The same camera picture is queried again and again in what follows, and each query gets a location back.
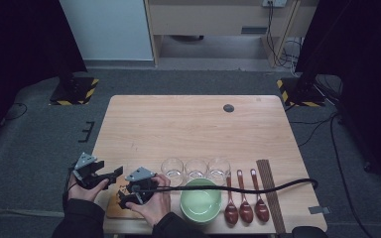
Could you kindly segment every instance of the white cabinet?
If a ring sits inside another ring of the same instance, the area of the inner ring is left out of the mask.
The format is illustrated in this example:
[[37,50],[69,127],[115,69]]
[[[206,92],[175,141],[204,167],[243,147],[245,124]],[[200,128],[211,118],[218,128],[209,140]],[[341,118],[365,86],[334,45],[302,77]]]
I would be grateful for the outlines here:
[[61,0],[84,60],[153,60],[143,0]]

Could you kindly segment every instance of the ceramic bowl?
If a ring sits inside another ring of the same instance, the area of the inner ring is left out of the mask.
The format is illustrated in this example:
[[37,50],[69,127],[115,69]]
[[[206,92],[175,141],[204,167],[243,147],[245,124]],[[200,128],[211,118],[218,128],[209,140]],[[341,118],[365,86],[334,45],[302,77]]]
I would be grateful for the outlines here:
[[[195,178],[186,186],[215,185],[206,178]],[[207,224],[221,210],[221,190],[183,190],[181,193],[181,210],[185,217],[195,224]]]

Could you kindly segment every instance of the chopsticks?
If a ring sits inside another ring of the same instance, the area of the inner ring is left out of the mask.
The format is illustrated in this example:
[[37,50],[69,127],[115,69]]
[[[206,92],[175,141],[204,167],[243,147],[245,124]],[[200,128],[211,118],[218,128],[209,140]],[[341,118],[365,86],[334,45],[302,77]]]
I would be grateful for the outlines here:
[[[256,165],[258,166],[259,175],[261,176],[261,181],[264,186],[264,189],[275,187],[269,161],[258,160],[256,161]],[[286,233],[286,227],[284,225],[283,215],[281,213],[280,202],[278,201],[277,192],[272,191],[266,193],[265,195],[267,196],[270,213],[277,234]]]

